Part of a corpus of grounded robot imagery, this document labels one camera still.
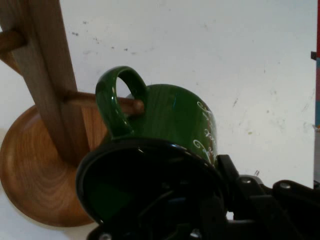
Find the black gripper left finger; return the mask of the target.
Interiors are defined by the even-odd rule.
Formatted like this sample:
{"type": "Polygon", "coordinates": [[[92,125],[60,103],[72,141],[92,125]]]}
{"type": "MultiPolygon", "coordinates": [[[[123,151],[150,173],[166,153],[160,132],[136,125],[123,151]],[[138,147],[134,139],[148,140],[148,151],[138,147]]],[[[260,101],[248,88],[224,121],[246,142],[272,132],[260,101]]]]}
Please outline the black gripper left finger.
{"type": "Polygon", "coordinates": [[[227,221],[219,195],[192,188],[141,191],[111,216],[97,213],[88,240],[212,240],[227,221]]]}

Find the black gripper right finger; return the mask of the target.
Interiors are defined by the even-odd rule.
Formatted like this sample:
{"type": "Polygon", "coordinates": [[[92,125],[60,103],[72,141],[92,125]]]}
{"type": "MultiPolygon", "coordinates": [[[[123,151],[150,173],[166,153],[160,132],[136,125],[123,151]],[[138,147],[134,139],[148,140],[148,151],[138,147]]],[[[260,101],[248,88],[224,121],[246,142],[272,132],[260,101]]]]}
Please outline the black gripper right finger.
{"type": "Polygon", "coordinates": [[[320,238],[320,191],[291,180],[271,188],[250,175],[240,175],[228,155],[218,155],[217,169],[225,183],[227,210],[244,225],[242,237],[262,230],[269,240],[318,240],[320,238]]]}

